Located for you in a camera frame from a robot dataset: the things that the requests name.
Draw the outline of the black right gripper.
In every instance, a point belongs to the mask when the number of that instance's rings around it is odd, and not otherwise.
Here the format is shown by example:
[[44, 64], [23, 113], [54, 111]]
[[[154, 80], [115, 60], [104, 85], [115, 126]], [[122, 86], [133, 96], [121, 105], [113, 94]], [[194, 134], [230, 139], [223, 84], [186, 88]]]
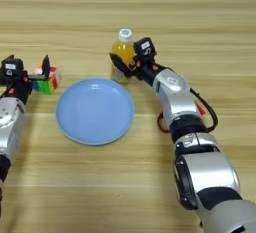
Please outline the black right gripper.
[[140, 81], [152, 85], [158, 73], [165, 70], [165, 67], [157, 64], [155, 60], [140, 60], [137, 56], [133, 57], [132, 62], [125, 63], [117, 54], [109, 54], [114, 66], [120, 70], [125, 77], [136, 77]]

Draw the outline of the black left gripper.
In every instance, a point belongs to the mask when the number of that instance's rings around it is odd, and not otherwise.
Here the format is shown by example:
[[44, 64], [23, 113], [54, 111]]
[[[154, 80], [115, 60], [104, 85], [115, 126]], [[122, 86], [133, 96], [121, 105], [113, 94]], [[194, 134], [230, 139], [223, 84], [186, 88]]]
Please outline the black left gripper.
[[[6, 57], [2, 61], [13, 60], [14, 54]], [[16, 98], [21, 100], [24, 104], [27, 103], [28, 97], [32, 92], [32, 83], [38, 80], [45, 81], [50, 74], [50, 59], [46, 55], [42, 62], [42, 74], [41, 75], [29, 75], [27, 71], [24, 71], [20, 79], [11, 78], [7, 80], [3, 76], [0, 77], [0, 86], [5, 86], [6, 89], [0, 95], [0, 98]]]

